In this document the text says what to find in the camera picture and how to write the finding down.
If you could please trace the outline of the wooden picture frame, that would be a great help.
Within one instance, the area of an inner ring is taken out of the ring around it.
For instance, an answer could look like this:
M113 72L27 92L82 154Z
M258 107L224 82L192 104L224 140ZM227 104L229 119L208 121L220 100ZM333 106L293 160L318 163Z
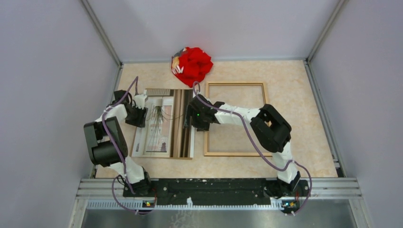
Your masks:
M243 108L261 108L269 103L263 82L207 82L204 96L212 103L225 102ZM242 125L211 124L204 133L204 155L258 157Z

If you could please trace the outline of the photo with glass sheet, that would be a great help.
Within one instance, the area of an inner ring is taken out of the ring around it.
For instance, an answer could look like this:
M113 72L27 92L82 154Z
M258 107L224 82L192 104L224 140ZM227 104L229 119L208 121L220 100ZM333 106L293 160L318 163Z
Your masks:
M185 126L190 89L146 89L145 127L137 128L132 157L191 160L195 129Z

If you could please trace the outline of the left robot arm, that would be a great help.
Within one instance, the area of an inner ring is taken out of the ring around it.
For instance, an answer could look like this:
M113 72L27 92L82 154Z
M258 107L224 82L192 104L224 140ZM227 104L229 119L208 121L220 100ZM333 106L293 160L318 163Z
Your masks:
M125 90L115 91L114 95L115 100L101 116L84 125L89 158L94 165L116 171L129 193L147 196L153 188L149 174L144 167L129 158L120 124L145 127L148 111L145 103L148 97L145 94L131 95Z

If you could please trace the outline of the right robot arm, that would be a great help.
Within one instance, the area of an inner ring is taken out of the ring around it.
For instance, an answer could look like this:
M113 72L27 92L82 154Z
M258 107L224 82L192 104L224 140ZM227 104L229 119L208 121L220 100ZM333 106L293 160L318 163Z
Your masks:
M187 106L184 127L206 132L211 124L242 126L258 155L277 171L279 191L285 196L297 191L301 175L291 153L292 128L272 105L242 108L197 95Z

